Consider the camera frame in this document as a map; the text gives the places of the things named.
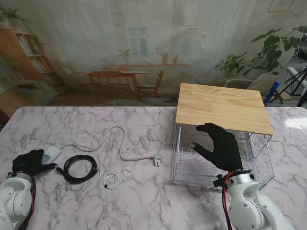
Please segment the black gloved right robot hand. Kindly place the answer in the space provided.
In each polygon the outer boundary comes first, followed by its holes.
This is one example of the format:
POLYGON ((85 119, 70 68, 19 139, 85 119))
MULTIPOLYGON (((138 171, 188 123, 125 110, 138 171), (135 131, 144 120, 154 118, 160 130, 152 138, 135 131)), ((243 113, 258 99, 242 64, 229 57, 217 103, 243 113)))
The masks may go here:
POLYGON ((213 123, 196 126, 196 130, 209 135, 213 140, 214 149, 209 151, 200 144, 192 142, 190 147, 194 151, 221 170, 231 172, 243 169, 239 147, 232 133, 213 123))

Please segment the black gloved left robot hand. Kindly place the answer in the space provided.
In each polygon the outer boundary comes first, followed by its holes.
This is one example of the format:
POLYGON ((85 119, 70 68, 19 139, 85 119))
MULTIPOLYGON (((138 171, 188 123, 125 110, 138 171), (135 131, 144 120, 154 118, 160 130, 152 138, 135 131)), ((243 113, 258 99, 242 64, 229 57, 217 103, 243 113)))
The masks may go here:
POLYGON ((57 168, 55 163, 42 164, 43 154, 43 149, 34 149, 26 154, 19 155, 12 162, 12 172, 35 176, 57 168))

